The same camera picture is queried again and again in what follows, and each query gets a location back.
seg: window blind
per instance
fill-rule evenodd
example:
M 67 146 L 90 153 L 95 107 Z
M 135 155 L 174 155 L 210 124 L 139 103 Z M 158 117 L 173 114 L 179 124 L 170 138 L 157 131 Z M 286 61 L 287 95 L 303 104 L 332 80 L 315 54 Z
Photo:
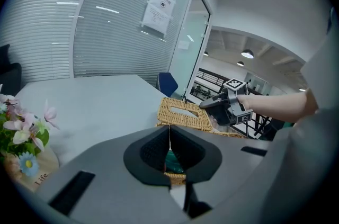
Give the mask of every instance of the window blind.
M 84 0 L 73 50 L 75 77 L 168 71 L 189 0 L 176 0 L 166 36 L 141 27 L 148 0 Z
M 0 45 L 11 45 L 10 60 L 21 64 L 24 82 L 69 78 L 70 31 L 78 1 L 6 1 Z

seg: hand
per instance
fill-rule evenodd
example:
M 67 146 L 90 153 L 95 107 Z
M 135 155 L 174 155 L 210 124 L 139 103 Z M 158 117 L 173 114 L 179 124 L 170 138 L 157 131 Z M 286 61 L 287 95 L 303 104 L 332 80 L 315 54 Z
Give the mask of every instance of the hand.
M 250 105 L 249 105 L 249 100 L 248 100 L 248 95 L 237 95 L 237 98 L 239 100 L 239 103 L 241 103 L 245 110 L 251 109 Z

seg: artificial flower bouquet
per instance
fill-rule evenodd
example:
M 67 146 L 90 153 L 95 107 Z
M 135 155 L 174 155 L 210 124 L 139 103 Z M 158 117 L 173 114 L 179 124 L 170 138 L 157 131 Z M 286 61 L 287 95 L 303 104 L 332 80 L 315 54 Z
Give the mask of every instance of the artificial flower bouquet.
M 19 180 L 23 174 L 34 177 L 39 171 L 37 155 L 44 151 L 49 140 L 49 127 L 57 115 L 46 100 L 43 119 L 20 106 L 13 96 L 0 94 L 0 153 L 11 178 Z

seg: ceiling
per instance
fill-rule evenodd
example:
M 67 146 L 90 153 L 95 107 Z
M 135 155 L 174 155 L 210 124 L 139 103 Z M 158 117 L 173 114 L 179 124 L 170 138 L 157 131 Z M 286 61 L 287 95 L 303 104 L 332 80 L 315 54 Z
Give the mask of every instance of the ceiling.
M 245 49 L 253 51 L 254 59 L 251 59 L 252 61 L 240 55 Z M 270 71 L 275 70 L 277 73 L 283 74 L 290 83 L 295 84 L 295 87 L 307 88 L 307 83 L 300 73 L 304 64 L 295 57 L 265 42 L 240 34 L 212 29 L 206 50 L 210 57 L 228 63 L 236 64 L 237 60 L 241 59 L 245 64 L 244 68 L 256 73 L 263 79 L 265 77 L 261 75 L 261 71 L 269 67 Z M 232 55 L 222 55 L 223 53 L 231 53 Z

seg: green object in basket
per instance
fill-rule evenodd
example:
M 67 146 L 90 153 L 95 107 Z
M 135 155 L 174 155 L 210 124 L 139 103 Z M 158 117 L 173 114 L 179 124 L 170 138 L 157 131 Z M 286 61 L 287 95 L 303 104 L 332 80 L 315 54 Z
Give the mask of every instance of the green object in basket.
M 176 159 L 174 153 L 169 150 L 166 156 L 166 172 L 175 174 L 184 174 L 184 170 Z

